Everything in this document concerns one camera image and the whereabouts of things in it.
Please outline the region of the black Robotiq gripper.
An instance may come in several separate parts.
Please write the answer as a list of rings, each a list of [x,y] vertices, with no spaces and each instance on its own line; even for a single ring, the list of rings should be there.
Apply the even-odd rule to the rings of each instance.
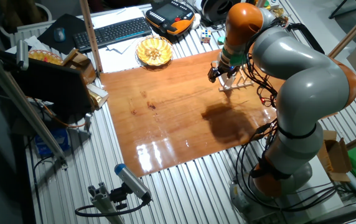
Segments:
[[[220,81],[225,81],[238,71],[238,67],[229,66],[219,61],[213,61],[211,63],[212,68],[208,72],[208,80],[212,83],[216,81],[216,78]]]

